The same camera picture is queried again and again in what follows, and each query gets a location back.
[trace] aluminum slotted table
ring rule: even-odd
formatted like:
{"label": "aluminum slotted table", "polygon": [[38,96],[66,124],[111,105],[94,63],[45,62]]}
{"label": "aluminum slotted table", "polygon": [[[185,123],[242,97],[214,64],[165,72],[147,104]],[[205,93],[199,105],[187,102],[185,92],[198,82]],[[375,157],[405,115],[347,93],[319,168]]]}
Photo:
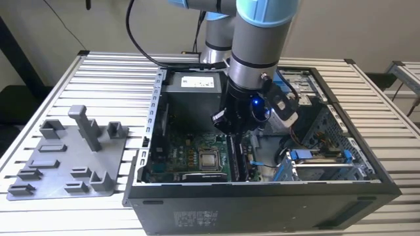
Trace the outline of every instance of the aluminum slotted table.
{"label": "aluminum slotted table", "polygon": [[[151,55],[195,62],[195,55]],[[420,131],[355,64],[338,59],[281,58],[278,65],[315,67],[402,195],[343,231],[327,235],[420,235]],[[89,52],[77,56],[47,98],[0,159],[0,233],[30,236],[143,235],[130,208],[121,205],[130,160],[141,147],[157,66],[142,55]],[[98,125],[129,126],[114,194],[101,198],[10,202],[6,189],[39,140],[38,126],[55,118],[73,125],[67,109],[83,104]],[[323,231],[258,235],[325,235]]]}

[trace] wire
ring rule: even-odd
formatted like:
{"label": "wire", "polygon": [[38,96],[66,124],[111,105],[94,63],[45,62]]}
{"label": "wire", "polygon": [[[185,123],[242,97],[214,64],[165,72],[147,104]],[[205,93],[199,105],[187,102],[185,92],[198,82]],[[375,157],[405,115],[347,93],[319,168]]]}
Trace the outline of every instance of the wire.
{"label": "wire", "polygon": [[298,94],[297,94],[295,89],[293,88],[293,86],[290,85],[290,83],[287,82],[287,80],[283,78],[283,76],[282,76],[282,74],[279,73],[278,70],[275,70],[275,73],[277,73],[279,79],[282,80],[282,82],[285,83],[285,85],[289,87],[289,89],[290,89],[290,91],[291,91],[291,93],[293,93],[293,95],[294,95],[295,102],[298,103]]}
{"label": "wire", "polygon": [[283,148],[283,149],[281,149],[281,147],[277,148],[275,153],[274,153],[274,163],[275,164],[281,163],[281,161],[283,159],[283,154],[286,153],[285,152],[286,150],[287,150],[286,148]]}
{"label": "wire", "polygon": [[193,45],[191,45],[191,52],[193,52],[193,53],[197,53],[197,52],[198,52],[198,49],[197,49],[197,38],[198,38],[199,29],[201,29],[201,24],[202,24],[202,21],[203,21],[203,18],[205,18],[205,14],[206,14],[205,11],[199,11],[198,20],[197,20],[197,29],[195,29],[194,43],[193,43]]}
{"label": "wire", "polygon": [[402,85],[403,85],[403,82],[401,82],[401,85],[399,85],[398,89],[397,89],[395,92],[394,92],[394,95],[393,95],[393,97],[391,97],[391,99],[390,99],[391,102],[393,102],[393,100],[394,100],[395,94],[398,93],[398,91],[399,91]]}
{"label": "wire", "polygon": [[63,24],[63,22],[62,22],[62,20],[61,20],[61,18],[59,18],[59,16],[58,16],[58,14],[57,14],[55,11],[53,10],[51,6],[50,6],[49,3],[46,2],[46,0],[42,0],[42,1],[45,2],[45,4],[47,5],[49,9],[50,9],[51,12],[53,12],[53,14],[54,14],[55,17],[58,18],[58,20],[59,20],[59,22],[61,22],[63,28],[65,28],[66,31],[67,31],[67,33],[70,33],[70,35],[73,36],[73,38],[74,38],[74,39],[77,40],[77,42],[79,43],[81,47],[85,49],[83,44],[79,42],[79,40],[77,39],[77,37],[74,36],[74,34],[71,33],[71,31],[66,28],[66,26],[65,26],[65,24]]}
{"label": "wire", "polygon": [[145,57],[151,63],[154,63],[155,65],[158,65],[158,66],[161,66],[161,67],[169,67],[167,64],[155,61],[155,60],[146,54],[146,52],[142,50],[142,48],[139,47],[139,45],[137,44],[137,42],[135,42],[135,40],[134,40],[134,38],[133,38],[133,36],[131,36],[130,28],[129,28],[129,15],[130,15],[130,9],[131,9],[131,5],[133,5],[133,1],[134,1],[134,0],[129,0],[127,8],[126,8],[126,14],[125,14],[125,28],[126,28],[126,33],[127,33],[129,39],[130,39],[133,45],[135,46],[137,50],[139,51],[139,53],[143,55],[143,57]]}
{"label": "wire", "polygon": [[275,168],[277,167],[277,166],[265,165],[262,162],[255,162],[255,161],[250,161],[249,164],[254,165],[254,166],[265,166],[267,168]]}
{"label": "wire", "polygon": [[295,136],[295,134],[294,134],[294,131],[293,131],[293,129],[291,129],[291,126],[290,126],[289,130],[290,130],[290,138],[291,138],[293,142],[294,142],[297,145],[302,146],[305,149],[309,149],[309,148],[298,141],[298,138],[297,138],[297,136]]}
{"label": "wire", "polygon": [[223,62],[215,62],[213,64],[202,64],[202,63],[186,63],[186,64],[183,63],[183,64],[178,64],[178,63],[163,63],[163,62],[159,62],[159,61],[154,60],[146,54],[146,52],[142,50],[142,48],[139,47],[139,45],[135,42],[135,39],[131,36],[131,32],[130,32],[130,28],[129,28],[129,16],[130,16],[130,9],[131,9],[131,5],[133,5],[133,1],[134,0],[129,0],[129,3],[127,3],[126,14],[125,14],[125,29],[126,29],[126,33],[127,33],[127,36],[129,36],[129,39],[130,39],[133,45],[135,46],[137,50],[143,55],[143,57],[151,63],[154,63],[159,67],[171,68],[171,69],[186,69],[186,70],[189,70],[189,69],[222,69],[222,68],[225,68]]}
{"label": "wire", "polygon": [[410,116],[410,114],[413,113],[414,108],[415,108],[414,106],[410,107],[410,109],[409,109],[409,111],[407,111],[407,113],[406,113],[406,117]]}

